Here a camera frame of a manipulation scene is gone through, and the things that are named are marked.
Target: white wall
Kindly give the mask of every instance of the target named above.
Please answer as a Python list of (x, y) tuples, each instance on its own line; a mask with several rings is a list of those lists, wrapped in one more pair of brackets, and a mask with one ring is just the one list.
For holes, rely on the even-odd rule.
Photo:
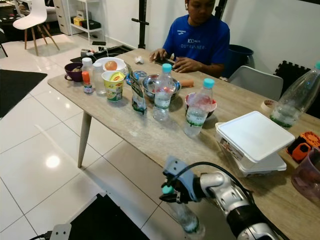
[[(139, 0), (103, 0), (106, 35), (138, 47)], [(147, 0), (146, 49), (163, 46), (183, 0)], [(320, 60), (320, 5), (299, 0), (228, 0), (223, 20), (231, 44), (254, 50), (255, 68), (274, 73), (283, 60), (312, 68)]]

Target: metal bowl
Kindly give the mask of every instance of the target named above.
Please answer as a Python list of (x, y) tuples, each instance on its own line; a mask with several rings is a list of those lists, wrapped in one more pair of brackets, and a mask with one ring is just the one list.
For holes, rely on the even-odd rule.
[[(144, 95), (146, 95), (152, 102), (155, 101), (155, 93), (153, 91), (155, 89), (155, 81), (158, 79), (158, 77), (159, 77), (159, 74), (152, 74), (152, 75), (146, 76), (142, 81)], [(174, 82), (175, 89), (173, 91), (171, 100), (173, 100), (176, 96), (178, 96), (179, 91), (181, 89), (180, 82), (178, 82), (175, 79), (173, 79), (173, 82)]]

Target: robotic arm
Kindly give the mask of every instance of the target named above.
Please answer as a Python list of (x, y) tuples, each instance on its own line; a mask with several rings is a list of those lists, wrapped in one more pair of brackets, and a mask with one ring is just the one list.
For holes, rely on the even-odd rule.
[(279, 240), (260, 210), (227, 174), (217, 171), (197, 177), (187, 170), (177, 178), (177, 174), (186, 167), (183, 161), (168, 158), (163, 171), (166, 182), (162, 187), (170, 184), (175, 191), (163, 194), (161, 200), (186, 204), (190, 201), (199, 202), (202, 198), (213, 199), (237, 240)]

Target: white tile floor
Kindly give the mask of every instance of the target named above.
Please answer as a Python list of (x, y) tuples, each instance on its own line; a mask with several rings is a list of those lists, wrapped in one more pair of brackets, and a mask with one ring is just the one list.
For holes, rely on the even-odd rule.
[[(83, 168), (77, 168), (82, 110), (52, 89), (48, 79), (64, 73), (87, 40), (54, 36), (45, 45), (3, 44), (0, 68), (46, 73), (0, 121), (0, 239), (28, 240), (67, 222), (97, 193), (112, 200), (152, 240), (185, 239), (182, 228), (159, 200), (162, 169), (108, 128), (92, 120)], [(234, 239), (222, 214), (206, 201), (192, 203), (206, 225), (205, 239)]]

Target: blue t-shirt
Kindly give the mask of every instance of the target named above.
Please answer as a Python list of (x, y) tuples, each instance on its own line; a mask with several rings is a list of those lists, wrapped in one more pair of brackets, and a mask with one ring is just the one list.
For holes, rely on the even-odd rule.
[(163, 46), (168, 55), (187, 57), (206, 65), (225, 63), (230, 41), (228, 25), (212, 15), (205, 23), (191, 26), (188, 17), (178, 17), (172, 23)]

